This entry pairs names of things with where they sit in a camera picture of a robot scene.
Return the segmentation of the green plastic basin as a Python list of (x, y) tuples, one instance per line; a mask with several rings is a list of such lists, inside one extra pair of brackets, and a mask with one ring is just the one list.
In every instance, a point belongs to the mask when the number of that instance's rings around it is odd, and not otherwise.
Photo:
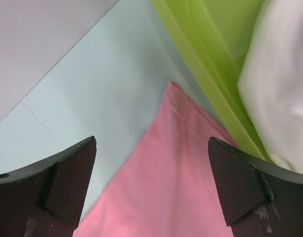
[(246, 153), (269, 161), (237, 83), (260, 0), (155, 0), (169, 35), (221, 122)]

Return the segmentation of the pink t shirt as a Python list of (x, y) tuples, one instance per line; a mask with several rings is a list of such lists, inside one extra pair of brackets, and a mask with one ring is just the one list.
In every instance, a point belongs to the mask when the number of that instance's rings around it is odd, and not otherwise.
[(135, 150), (74, 231), (76, 237), (230, 237), (208, 141), (235, 144), (177, 83)]

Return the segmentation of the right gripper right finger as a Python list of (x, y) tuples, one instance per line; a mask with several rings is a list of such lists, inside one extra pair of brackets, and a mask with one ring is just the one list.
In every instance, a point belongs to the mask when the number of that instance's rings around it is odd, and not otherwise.
[(211, 137), (209, 160), (235, 237), (303, 237), (303, 175)]

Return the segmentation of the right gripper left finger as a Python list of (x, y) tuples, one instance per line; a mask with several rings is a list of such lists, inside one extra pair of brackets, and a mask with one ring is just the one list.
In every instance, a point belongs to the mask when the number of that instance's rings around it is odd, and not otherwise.
[(23, 168), (0, 174), (0, 237), (71, 237), (96, 156), (90, 136)]

